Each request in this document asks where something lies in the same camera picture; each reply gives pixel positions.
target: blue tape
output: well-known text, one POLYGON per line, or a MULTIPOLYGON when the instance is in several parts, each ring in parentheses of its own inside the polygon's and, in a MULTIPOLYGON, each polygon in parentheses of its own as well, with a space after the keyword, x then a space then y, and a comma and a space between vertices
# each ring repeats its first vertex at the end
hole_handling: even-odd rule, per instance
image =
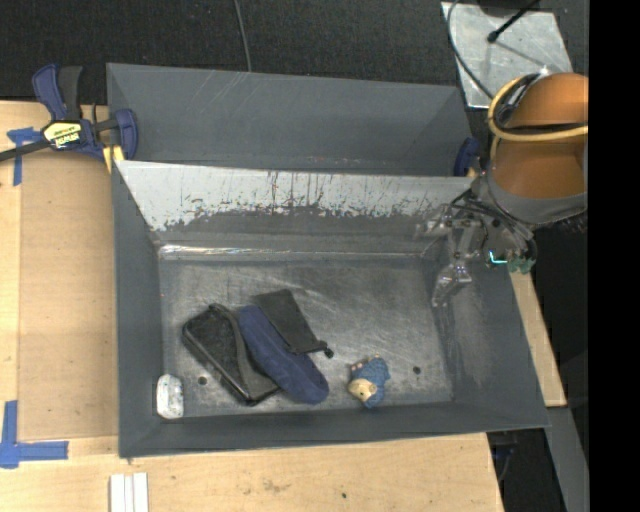
MULTIPOLYGON (((42 139, 40 132, 34 130, 31 126, 29 128, 9 130, 7 136, 16 147, 22 146, 25 142, 37 142, 42 139)), ((22 183, 22 157, 18 155, 13 164, 13 186, 16 187, 20 183, 22 183)))
POLYGON ((4 404, 2 442, 0 442, 0 468, 15 469, 23 461, 66 460, 69 441, 47 441, 42 443, 18 443, 18 401, 4 404))

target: small toy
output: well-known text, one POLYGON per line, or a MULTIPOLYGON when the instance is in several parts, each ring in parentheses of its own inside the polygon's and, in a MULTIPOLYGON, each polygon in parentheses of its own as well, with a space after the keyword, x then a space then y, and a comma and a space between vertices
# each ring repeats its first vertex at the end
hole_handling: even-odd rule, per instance
POLYGON ((365 407, 371 409, 384 399, 384 384, 390 378, 387 363, 376 354, 375 357, 351 366, 351 382, 347 389, 365 407))

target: stain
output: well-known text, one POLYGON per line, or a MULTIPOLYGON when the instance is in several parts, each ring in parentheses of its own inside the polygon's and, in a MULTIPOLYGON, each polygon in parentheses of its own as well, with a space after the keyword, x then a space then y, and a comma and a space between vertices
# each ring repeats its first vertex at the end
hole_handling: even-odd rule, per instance
POLYGON ((273 483, 273 481, 269 480, 269 479, 264 479, 262 481, 263 485, 264 485, 264 490, 265 491, 271 491, 273 492, 273 494, 278 494, 282 491, 286 491, 289 487, 291 487, 291 484, 287 484, 287 485, 275 485, 273 483))

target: yellow clamp label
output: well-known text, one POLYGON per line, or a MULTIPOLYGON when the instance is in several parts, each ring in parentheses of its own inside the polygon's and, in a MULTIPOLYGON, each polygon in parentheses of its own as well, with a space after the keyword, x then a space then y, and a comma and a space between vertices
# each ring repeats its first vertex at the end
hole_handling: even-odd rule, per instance
POLYGON ((42 136, 60 149, 72 142, 80 140, 82 126, 79 123, 57 122, 46 127, 42 136))

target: black phone case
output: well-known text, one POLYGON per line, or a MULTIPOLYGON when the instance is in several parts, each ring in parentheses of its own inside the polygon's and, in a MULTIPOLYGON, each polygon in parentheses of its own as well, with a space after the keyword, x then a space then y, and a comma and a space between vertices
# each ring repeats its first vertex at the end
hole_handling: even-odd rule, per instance
POLYGON ((253 360, 233 313, 224 306, 212 304, 187 321, 182 340, 196 359, 207 370, 217 372, 223 386, 245 404, 255 405, 280 389, 253 360))

